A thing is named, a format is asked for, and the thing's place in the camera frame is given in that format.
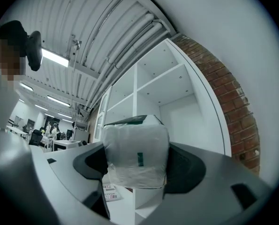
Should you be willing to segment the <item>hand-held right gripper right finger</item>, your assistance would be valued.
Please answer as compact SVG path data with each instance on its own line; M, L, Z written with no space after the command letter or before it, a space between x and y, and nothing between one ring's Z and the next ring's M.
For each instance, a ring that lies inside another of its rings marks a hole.
M229 156L170 143L162 202L144 225L244 225L271 188Z

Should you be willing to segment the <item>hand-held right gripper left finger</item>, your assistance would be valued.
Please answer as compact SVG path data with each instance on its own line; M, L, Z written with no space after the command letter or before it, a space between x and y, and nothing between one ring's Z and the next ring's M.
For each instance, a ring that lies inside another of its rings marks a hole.
M44 153L0 131L0 225L108 225L98 142Z

